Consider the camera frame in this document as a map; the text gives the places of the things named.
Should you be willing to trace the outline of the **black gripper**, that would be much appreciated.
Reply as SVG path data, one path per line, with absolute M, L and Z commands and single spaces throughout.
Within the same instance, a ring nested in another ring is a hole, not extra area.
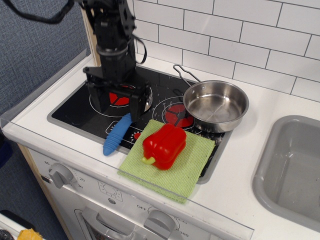
M 150 108 L 148 84 L 137 80 L 129 88 L 136 72 L 136 57 L 134 53 L 124 52 L 119 55 L 102 55 L 100 67 L 85 67 L 83 72 L 87 77 L 87 88 L 91 103 L 99 113 L 104 113 L 110 106 L 109 93 L 129 98 L 130 116 L 133 123 L 137 122 Z

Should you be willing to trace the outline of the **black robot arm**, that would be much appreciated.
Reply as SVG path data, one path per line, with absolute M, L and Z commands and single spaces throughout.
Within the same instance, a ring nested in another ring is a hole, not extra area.
M 149 82 L 135 77 L 136 52 L 133 34 L 135 17 L 125 0 L 82 0 L 80 6 L 96 36 L 99 67 L 85 67 L 86 85 L 91 100 L 99 112 L 110 103 L 110 93 L 129 99 L 132 122 L 145 112 L 149 98 Z

